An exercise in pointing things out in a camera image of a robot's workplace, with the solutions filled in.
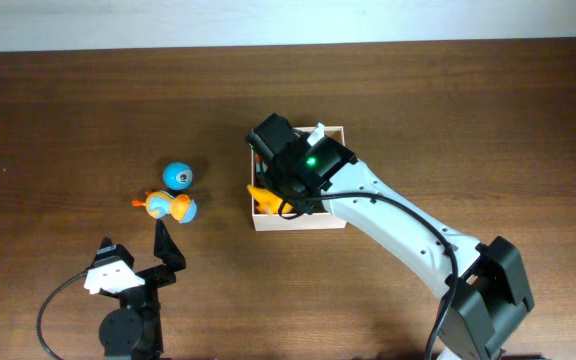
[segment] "brown tabletop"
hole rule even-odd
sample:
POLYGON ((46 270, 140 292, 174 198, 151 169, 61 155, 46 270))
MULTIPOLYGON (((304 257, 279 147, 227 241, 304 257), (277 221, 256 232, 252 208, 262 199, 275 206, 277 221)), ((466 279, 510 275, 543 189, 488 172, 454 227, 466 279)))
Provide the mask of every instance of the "brown tabletop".
MULTIPOLYGON (((254 231, 244 136, 273 112, 343 125, 403 196, 517 245, 536 308, 505 347, 576 359, 576 39, 0 54, 0 359, 48 358, 39 305, 103 236, 137 270, 158 263, 130 201, 173 160, 193 167, 199 213, 165 220, 188 260, 160 291, 166 357, 420 354, 438 302, 375 241, 254 231)), ((118 305, 82 286, 44 332, 64 358, 98 359, 118 305)))

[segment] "plush toy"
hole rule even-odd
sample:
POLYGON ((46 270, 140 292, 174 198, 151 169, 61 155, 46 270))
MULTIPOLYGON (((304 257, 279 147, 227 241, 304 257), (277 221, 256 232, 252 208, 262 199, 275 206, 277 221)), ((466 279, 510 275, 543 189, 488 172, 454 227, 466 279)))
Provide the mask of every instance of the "plush toy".
MULTIPOLYGON (((248 185, 248 192, 259 203, 256 208, 260 213, 274 215, 279 212, 279 207, 283 200, 269 190, 248 185)), ((286 203, 282 213, 289 213, 290 210, 292 210, 292 205, 286 203)))
POLYGON ((192 221, 197 215, 197 204, 186 194, 173 197, 165 191, 147 192, 146 201, 133 200, 132 206, 144 206, 155 219, 172 215, 181 224, 192 221))
POLYGON ((171 163, 164 169, 164 183, 171 190, 184 190, 192 184, 192 170, 182 163, 171 163))

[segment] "white box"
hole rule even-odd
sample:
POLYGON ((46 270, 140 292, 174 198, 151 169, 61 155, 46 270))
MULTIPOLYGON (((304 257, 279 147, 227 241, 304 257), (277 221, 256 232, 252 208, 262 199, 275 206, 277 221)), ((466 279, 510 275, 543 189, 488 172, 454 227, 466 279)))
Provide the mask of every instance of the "white box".
MULTIPOLYGON (((312 132, 314 127, 296 128, 304 132, 312 132)), ((346 145, 344 140, 343 126, 326 126, 324 133, 346 145)), ((255 153, 250 151, 250 183, 253 186, 259 186, 255 176, 255 153)), ((346 227, 346 221, 341 220, 330 213, 321 212, 312 215, 302 215, 293 220, 286 220, 279 215, 263 214, 255 209, 255 199, 250 197, 250 209, 252 213, 252 222, 255 224, 256 231, 279 231, 279 230, 314 230, 314 229, 343 229, 346 227)))

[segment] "yellow toy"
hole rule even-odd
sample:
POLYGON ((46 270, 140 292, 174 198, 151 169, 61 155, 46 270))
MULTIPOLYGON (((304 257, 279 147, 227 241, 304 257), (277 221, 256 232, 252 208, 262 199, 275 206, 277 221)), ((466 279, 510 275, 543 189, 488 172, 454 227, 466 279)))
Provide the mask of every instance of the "yellow toy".
MULTIPOLYGON (((269 190, 257 188, 252 185, 248 185, 247 188, 250 196, 259 203, 259 205, 256 206, 256 209, 260 213, 275 215, 279 212, 279 206, 281 206, 283 201, 280 197, 271 193, 269 190)), ((291 210, 292 206, 286 203, 282 213, 289 213, 291 210)))
POLYGON ((197 204, 186 194, 173 197, 165 191, 155 191, 147 192, 146 195, 146 201, 133 200, 132 206, 144 206, 148 214, 155 219, 170 214, 184 224, 192 221, 197 214, 197 204))

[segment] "white wall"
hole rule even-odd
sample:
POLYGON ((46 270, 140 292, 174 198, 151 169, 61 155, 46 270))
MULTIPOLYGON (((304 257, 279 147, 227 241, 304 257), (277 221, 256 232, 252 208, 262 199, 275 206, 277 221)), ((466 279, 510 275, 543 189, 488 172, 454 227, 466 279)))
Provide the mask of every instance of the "white wall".
POLYGON ((0 0, 0 51, 576 36, 576 0, 0 0))

